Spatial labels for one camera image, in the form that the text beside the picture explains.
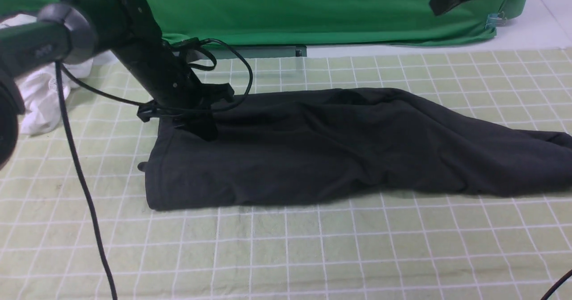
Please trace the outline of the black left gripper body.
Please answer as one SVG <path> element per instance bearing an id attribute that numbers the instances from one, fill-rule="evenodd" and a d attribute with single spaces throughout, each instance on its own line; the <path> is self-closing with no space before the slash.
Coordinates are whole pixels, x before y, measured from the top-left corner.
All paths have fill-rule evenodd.
<path id="1" fill-rule="evenodd" d="M 167 118 L 175 128 L 206 141 L 218 135 L 211 106 L 234 101 L 229 83 L 204 84 L 188 67 L 141 61 L 136 64 L 136 79 L 152 97 L 138 108 L 141 121 Z"/>

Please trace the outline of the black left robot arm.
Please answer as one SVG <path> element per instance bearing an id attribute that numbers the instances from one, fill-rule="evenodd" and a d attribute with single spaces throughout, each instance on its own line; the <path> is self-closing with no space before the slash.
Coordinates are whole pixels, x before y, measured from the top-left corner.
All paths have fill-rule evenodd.
<path id="1" fill-rule="evenodd" d="M 139 105 L 142 121 L 169 117 L 174 124 L 204 140 L 218 131 L 211 106 L 232 102 L 229 84 L 203 84 L 194 68 L 213 67 L 187 61 L 207 40 L 191 38 L 170 45 L 146 0 L 59 0 L 43 7 L 37 21 L 1 30 L 1 165 L 13 154 L 18 115 L 25 112 L 16 79 L 47 64 L 80 64 L 111 51 L 145 88 L 152 101 Z"/>

